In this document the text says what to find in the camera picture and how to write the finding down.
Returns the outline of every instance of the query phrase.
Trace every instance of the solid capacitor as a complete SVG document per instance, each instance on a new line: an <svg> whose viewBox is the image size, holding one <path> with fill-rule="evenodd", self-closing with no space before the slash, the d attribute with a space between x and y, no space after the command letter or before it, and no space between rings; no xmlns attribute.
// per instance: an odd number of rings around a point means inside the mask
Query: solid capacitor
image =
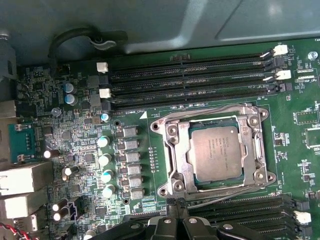
<svg viewBox="0 0 320 240"><path fill-rule="evenodd" d="M105 186L105 188L102 190L102 196L106 199L111 198L111 196L115 193L116 188L115 186L108 184Z"/></svg>
<svg viewBox="0 0 320 240"><path fill-rule="evenodd" d="M53 204L52 206L52 210L57 212L60 209L62 209L63 207L65 207L68 203L68 199L66 198L62 198L60 201L58 201L57 203Z"/></svg>
<svg viewBox="0 0 320 240"><path fill-rule="evenodd" d="M111 117L108 113L103 113L103 114L101 114L100 118L103 122L108 122Z"/></svg>
<svg viewBox="0 0 320 240"><path fill-rule="evenodd" d="M64 174L67 176L71 176L72 174L76 174L79 172L79 167L78 166L70 166L66 167L64 170Z"/></svg>
<svg viewBox="0 0 320 240"><path fill-rule="evenodd" d="M102 136L98 139L97 144L99 148L104 148L110 143L110 139L107 136Z"/></svg>
<svg viewBox="0 0 320 240"><path fill-rule="evenodd" d="M114 173L111 170L105 170L101 175L101 180L106 184L110 182L113 177Z"/></svg>
<svg viewBox="0 0 320 240"><path fill-rule="evenodd" d="M59 107L54 107L51 110L51 114L54 117L59 117L61 115L61 109Z"/></svg>
<svg viewBox="0 0 320 240"><path fill-rule="evenodd" d="M63 85L63 91L67 94L75 94L77 92L77 88L68 82Z"/></svg>
<svg viewBox="0 0 320 240"><path fill-rule="evenodd" d="M64 101L65 101L66 104L74 106L74 105L76 105L78 103L78 97L75 96L75 95L72 95L72 94L67 94L64 97Z"/></svg>
<svg viewBox="0 0 320 240"><path fill-rule="evenodd" d="M65 206L53 215L55 221L60 221L64 216L69 214L69 209Z"/></svg>
<svg viewBox="0 0 320 240"><path fill-rule="evenodd" d="M105 153L99 157L98 162L100 166L104 167L111 161L111 155L109 153Z"/></svg>
<svg viewBox="0 0 320 240"><path fill-rule="evenodd" d="M96 232L93 231L93 230L88 230L86 231L84 237L83 237L83 240L88 240L88 239L92 239L94 236L96 236Z"/></svg>
<svg viewBox="0 0 320 240"><path fill-rule="evenodd" d="M45 159L56 158L60 156L60 151L58 149L46 150L43 153Z"/></svg>

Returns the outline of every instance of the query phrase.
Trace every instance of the chip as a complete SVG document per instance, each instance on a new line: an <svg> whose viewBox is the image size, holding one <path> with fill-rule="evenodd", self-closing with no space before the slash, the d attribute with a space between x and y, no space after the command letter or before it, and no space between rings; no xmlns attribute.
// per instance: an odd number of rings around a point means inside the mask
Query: chip
<svg viewBox="0 0 320 240"><path fill-rule="evenodd" d="M100 95L99 94L90 95L90 104L92 107L99 107L101 105Z"/></svg>
<svg viewBox="0 0 320 240"><path fill-rule="evenodd" d="M85 125L92 124L92 119L91 119L91 118L85 118L85 119L83 120L83 123L84 123Z"/></svg>
<svg viewBox="0 0 320 240"><path fill-rule="evenodd" d="M84 155L84 160L86 163L92 163L95 161L95 156L92 153Z"/></svg>
<svg viewBox="0 0 320 240"><path fill-rule="evenodd" d="M54 134L54 130L52 129L52 126L44 126L42 128L42 131L45 136Z"/></svg>
<svg viewBox="0 0 320 240"><path fill-rule="evenodd" d="M107 209L105 206L103 207L97 207L95 209L95 214L100 216L100 217L104 217L105 215L107 215Z"/></svg>
<svg viewBox="0 0 320 240"><path fill-rule="evenodd" d="M98 125L98 124L101 124L101 119L99 116L93 116L92 117L92 124L94 125Z"/></svg>
<svg viewBox="0 0 320 240"><path fill-rule="evenodd" d="M88 88L97 89L99 87L99 76L88 76Z"/></svg>
<svg viewBox="0 0 320 240"><path fill-rule="evenodd" d="M282 139L275 139L275 140L274 140L274 145L276 145L276 146L282 146L282 145L283 145Z"/></svg>
<svg viewBox="0 0 320 240"><path fill-rule="evenodd" d="M96 227L96 230L97 230L98 234L102 234L107 230L107 226L105 224L104 225L98 225Z"/></svg>
<svg viewBox="0 0 320 240"><path fill-rule="evenodd" d="M33 89L36 91L43 90L44 84L42 82L36 82L35 84L33 84Z"/></svg>
<svg viewBox="0 0 320 240"><path fill-rule="evenodd" d="M79 184L72 185L72 186L71 186L71 191L72 191L73 193L81 192L80 185L79 185Z"/></svg>
<svg viewBox="0 0 320 240"><path fill-rule="evenodd" d="M62 133L62 139L63 140L71 140L72 139L72 134L70 131L64 131Z"/></svg>
<svg viewBox="0 0 320 240"><path fill-rule="evenodd" d="M88 101L83 101L81 107L82 109L90 109L90 103Z"/></svg>
<svg viewBox="0 0 320 240"><path fill-rule="evenodd" d="M194 130L190 145L187 159L193 165L199 182L220 181L242 175L242 154L235 126Z"/></svg>

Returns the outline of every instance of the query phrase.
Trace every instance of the integrated circuit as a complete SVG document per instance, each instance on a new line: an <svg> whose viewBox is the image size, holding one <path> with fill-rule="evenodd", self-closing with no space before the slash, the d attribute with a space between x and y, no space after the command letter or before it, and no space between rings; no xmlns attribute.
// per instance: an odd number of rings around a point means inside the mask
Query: integrated circuit
<svg viewBox="0 0 320 240"><path fill-rule="evenodd" d="M84 160L86 163L92 163L95 161L95 156L92 153L84 155Z"/></svg>
<svg viewBox="0 0 320 240"><path fill-rule="evenodd" d="M190 145L187 160L193 165L198 181L211 182L241 176L242 154L235 126L194 130Z"/></svg>
<svg viewBox="0 0 320 240"><path fill-rule="evenodd" d="M63 140L71 140L72 139L72 134L70 131L64 131L62 133L62 139Z"/></svg>
<svg viewBox="0 0 320 240"><path fill-rule="evenodd" d="M105 206L96 207L95 214L98 215L99 217L104 217L105 215L107 215L106 207Z"/></svg>

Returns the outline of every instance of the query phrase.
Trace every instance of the black ram slot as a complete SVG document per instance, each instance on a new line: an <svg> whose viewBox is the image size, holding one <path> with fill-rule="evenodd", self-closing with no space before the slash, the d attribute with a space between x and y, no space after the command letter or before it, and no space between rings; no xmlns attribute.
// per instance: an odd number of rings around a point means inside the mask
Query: black ram slot
<svg viewBox="0 0 320 240"><path fill-rule="evenodd" d="M269 77L270 74L248 72L245 74L206 74L206 75L196 75L196 76L184 76L184 77L171 77L171 78L161 78L157 80L144 80L136 83L127 82L121 84L113 84L112 92L114 94L127 94L136 93L137 91L148 91L153 89L164 88L174 88L174 87L184 87L200 84L223 84L231 82L245 82L249 80L264 79Z"/></svg>
<svg viewBox="0 0 320 240"><path fill-rule="evenodd" d="M132 74L126 78L111 78L112 84L118 84L123 82L129 82L132 83L134 81L135 83L138 83L139 81L143 80L151 80L151 79L163 79L163 78L172 78L172 77L183 77L183 76L196 76L201 74L221 74L221 75L228 75L228 73L238 73L238 74L245 74L250 72L256 72L256 73L264 73L265 69L261 67L260 65L253 65L250 67L241 67L241 68L235 68L235 69L208 69L206 67L199 67L197 69L190 69L188 71L180 71L180 69L171 70L171 71L162 71L162 72L156 72L156 73L147 73L147 72L141 72L137 74Z"/></svg>
<svg viewBox="0 0 320 240"><path fill-rule="evenodd" d="M113 80L121 78L130 78L135 75L159 75L166 72L186 72L189 70L195 70L198 68L239 68L243 65L251 66L260 66L264 67L267 62L260 61L259 59L231 59L231 60L220 60L220 61L208 61L202 63L187 63L187 64L178 64L176 66L162 66L162 67L152 67L145 70L132 69L128 71L119 71L117 73L112 72L111 78Z"/></svg>
<svg viewBox="0 0 320 240"><path fill-rule="evenodd" d="M170 105L179 105L179 104L193 104L199 102L207 101L222 101L229 99L238 99L238 98L251 98L258 96L268 95L269 91L265 88L249 90L249 91L238 91L238 92L229 92L229 93L210 93L202 94L197 96L188 96L180 98L167 98L167 99L146 99L139 102L134 102L134 99L127 99L127 102L124 103L114 103L116 111L132 110L132 109L141 109L141 108L153 108L161 106L170 106Z"/></svg>
<svg viewBox="0 0 320 240"><path fill-rule="evenodd" d="M180 86L180 87L166 87L165 90L163 90L163 94L159 94L160 89L151 89L149 91L139 91L138 97L139 98L150 98L156 95L156 97L159 96L166 96L166 95L173 95L173 94L179 94L179 93L189 93L189 92L200 92L200 91L213 91L213 90L221 90L226 88L236 88L236 87L248 87L248 86L255 86L255 85L263 85L264 82L262 79L260 80L250 80L250 81L244 81L244 82L231 82L231 83L220 83L220 84L197 84L196 86ZM116 94L115 100L117 99L128 99L128 98L135 98L137 96L137 91L134 91L132 93L126 93L126 94Z"/></svg>
<svg viewBox="0 0 320 240"><path fill-rule="evenodd" d="M200 58L200 59L183 59L183 60L173 60L173 61L164 61L160 63L154 63L154 64L144 64L144 65L136 65L136 66L129 66L129 67L118 67L118 68L112 68L111 71L115 74L118 72L123 71L130 71L130 70L141 70L148 68L158 68L158 67L170 67L170 66L179 66L181 64L196 64L196 63L205 63L205 62L214 62L214 61L226 61L226 60L236 60L236 59L257 59L258 61L261 61L260 58L261 55L264 53L252 53L252 54L242 54L242 55L230 55L230 56L220 56L220 57L207 57L207 58Z"/></svg>

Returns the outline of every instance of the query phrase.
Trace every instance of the screw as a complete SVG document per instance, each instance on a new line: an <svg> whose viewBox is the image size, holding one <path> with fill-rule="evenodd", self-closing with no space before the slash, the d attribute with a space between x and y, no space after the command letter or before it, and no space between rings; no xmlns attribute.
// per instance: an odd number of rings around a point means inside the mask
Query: screw
<svg viewBox="0 0 320 240"><path fill-rule="evenodd" d="M231 229L234 228L234 227L233 227L232 225L230 225L230 224L225 224L225 225L223 225L223 227L224 227L225 229L227 229L227 230L231 230Z"/></svg>
<svg viewBox="0 0 320 240"><path fill-rule="evenodd" d="M316 51L311 51L308 53L308 59L311 61L316 60L318 57L318 53Z"/></svg>
<svg viewBox="0 0 320 240"><path fill-rule="evenodd" d="M197 222L198 222L198 220L197 219L195 219L195 218L189 218L189 223L191 223L191 224L196 224Z"/></svg>
<svg viewBox="0 0 320 240"><path fill-rule="evenodd" d="M132 229L138 229L138 228L139 228L139 225L138 225L138 224L133 224L133 225L130 226L130 228L132 228Z"/></svg>

